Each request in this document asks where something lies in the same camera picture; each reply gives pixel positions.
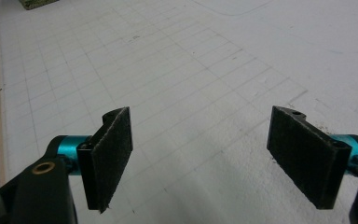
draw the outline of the blue joint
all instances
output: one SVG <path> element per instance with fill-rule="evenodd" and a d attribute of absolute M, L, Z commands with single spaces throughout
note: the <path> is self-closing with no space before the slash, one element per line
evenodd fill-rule
<path fill-rule="evenodd" d="M 58 146 L 57 155 L 64 155 L 72 163 L 72 172 L 69 175 L 81 175 L 76 148 L 86 142 L 89 136 L 69 135 L 62 139 Z"/>
<path fill-rule="evenodd" d="M 354 161 L 354 157 L 358 156 L 358 143 L 354 138 L 352 138 L 350 135 L 347 135 L 347 134 L 332 134 L 332 135 L 330 135 L 330 137 L 333 138 L 334 140 L 344 142 L 344 143 L 350 145 L 352 148 L 350 159 L 348 160 L 348 165 L 347 165 L 346 173 L 348 174 L 349 173 L 348 168 L 354 167 L 357 165 L 353 161 Z"/>

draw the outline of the green object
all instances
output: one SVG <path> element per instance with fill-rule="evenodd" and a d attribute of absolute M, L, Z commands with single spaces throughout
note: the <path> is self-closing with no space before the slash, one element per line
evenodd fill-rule
<path fill-rule="evenodd" d="M 42 7 L 44 5 L 57 2 L 58 0 L 20 0 L 22 6 L 27 9 L 31 10 L 36 7 Z"/>

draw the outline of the black object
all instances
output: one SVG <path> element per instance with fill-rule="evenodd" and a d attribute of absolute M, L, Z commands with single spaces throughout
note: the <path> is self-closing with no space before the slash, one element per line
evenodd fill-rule
<path fill-rule="evenodd" d="M 4 210 L 0 223 L 77 223 L 69 189 L 71 160 L 58 150 L 67 136 L 57 136 L 45 155 L 0 188 Z M 132 152 L 130 109 L 103 115 L 103 126 L 77 147 L 89 209 L 102 213 Z"/>
<path fill-rule="evenodd" d="M 338 141 L 305 121 L 306 115 L 273 106 L 267 148 L 296 186 L 318 209 L 332 209 L 346 170 L 358 176 L 358 135 Z M 358 193 L 350 212 L 358 223 Z"/>

